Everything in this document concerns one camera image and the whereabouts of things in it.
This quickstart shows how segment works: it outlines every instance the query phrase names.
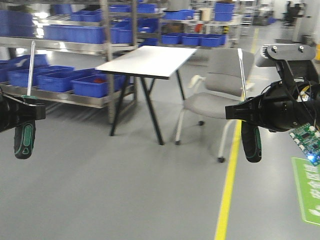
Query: screwdriver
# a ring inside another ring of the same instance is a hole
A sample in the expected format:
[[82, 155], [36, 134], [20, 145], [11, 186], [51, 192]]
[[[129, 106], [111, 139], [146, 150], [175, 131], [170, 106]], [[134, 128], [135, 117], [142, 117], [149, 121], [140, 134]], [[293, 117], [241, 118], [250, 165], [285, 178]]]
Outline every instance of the screwdriver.
[[[243, 52], [238, 48], [238, 56], [241, 71], [243, 98], [247, 99], [246, 78], [244, 71]], [[241, 138], [246, 159], [251, 163], [258, 163], [262, 157], [261, 139], [259, 128], [246, 121], [241, 122]]]
[[[21, 96], [26, 103], [30, 103], [30, 104], [34, 103], [37, 99], [36, 97], [31, 96], [31, 88], [32, 88], [33, 72], [34, 72], [34, 61], [35, 61], [35, 48], [36, 48], [36, 43], [35, 41], [32, 41], [29, 75], [28, 75], [28, 88], [27, 88], [26, 95]], [[14, 155], [17, 159], [28, 159], [32, 154], [35, 138], [36, 138], [35, 122], [36, 122], [35, 120], [29, 120], [15, 127]]]

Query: metal shaft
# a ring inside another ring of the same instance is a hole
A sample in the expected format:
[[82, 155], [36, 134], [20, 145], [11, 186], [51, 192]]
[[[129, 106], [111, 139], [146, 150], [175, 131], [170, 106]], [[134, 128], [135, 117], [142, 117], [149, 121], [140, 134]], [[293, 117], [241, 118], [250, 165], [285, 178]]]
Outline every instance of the metal shaft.
[[33, 81], [33, 76], [34, 76], [35, 49], [36, 49], [36, 43], [35, 43], [35, 41], [32, 41], [32, 43], [31, 43], [31, 55], [30, 55], [30, 66], [29, 66], [29, 76], [28, 76], [28, 89], [26, 91], [26, 95], [27, 96], [31, 96], [32, 81]]
[[238, 48], [238, 56], [239, 56], [240, 71], [241, 71], [243, 97], [244, 97], [244, 100], [246, 100], [247, 99], [246, 77], [245, 77], [245, 70], [244, 70], [243, 53], [241, 48]]

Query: chair leg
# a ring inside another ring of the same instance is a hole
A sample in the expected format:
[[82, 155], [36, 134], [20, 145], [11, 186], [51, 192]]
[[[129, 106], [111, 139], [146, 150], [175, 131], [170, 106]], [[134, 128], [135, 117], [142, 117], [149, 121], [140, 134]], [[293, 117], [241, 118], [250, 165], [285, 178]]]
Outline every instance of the chair leg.
[[198, 116], [199, 116], [199, 122], [198, 122], [199, 126], [205, 125], [205, 118], [204, 118], [204, 116], [202, 116], [202, 115], [198, 115]]
[[235, 120], [228, 120], [228, 122], [224, 125], [223, 128], [223, 133], [222, 133], [222, 138], [220, 142], [220, 147], [219, 147], [219, 153], [218, 153], [218, 162], [223, 163], [226, 159], [224, 158], [224, 151], [225, 151], [225, 144], [226, 144], [226, 138], [227, 138], [227, 133], [229, 130], [230, 125], [234, 122]]
[[176, 135], [175, 135], [175, 145], [181, 144], [180, 135], [181, 135], [182, 122], [184, 120], [185, 112], [186, 112], [186, 109], [183, 108], [179, 114], [178, 126], [176, 129]]

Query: white container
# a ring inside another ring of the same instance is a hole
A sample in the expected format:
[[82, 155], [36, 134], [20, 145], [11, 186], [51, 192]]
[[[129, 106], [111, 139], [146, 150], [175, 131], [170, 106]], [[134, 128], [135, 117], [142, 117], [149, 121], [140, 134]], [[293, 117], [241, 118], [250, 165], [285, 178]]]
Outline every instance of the white container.
[[201, 21], [211, 21], [213, 15], [213, 8], [206, 7], [206, 8], [199, 8], [201, 11]]

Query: chair backrest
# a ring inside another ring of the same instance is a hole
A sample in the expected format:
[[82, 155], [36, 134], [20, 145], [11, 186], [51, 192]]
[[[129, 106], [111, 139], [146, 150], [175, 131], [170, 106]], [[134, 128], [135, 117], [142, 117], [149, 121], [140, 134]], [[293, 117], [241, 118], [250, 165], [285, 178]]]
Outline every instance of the chair backrest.
[[[255, 56], [242, 51], [244, 76], [247, 80], [254, 64]], [[205, 79], [208, 90], [240, 97], [242, 79], [237, 48], [214, 48], [210, 52]]]

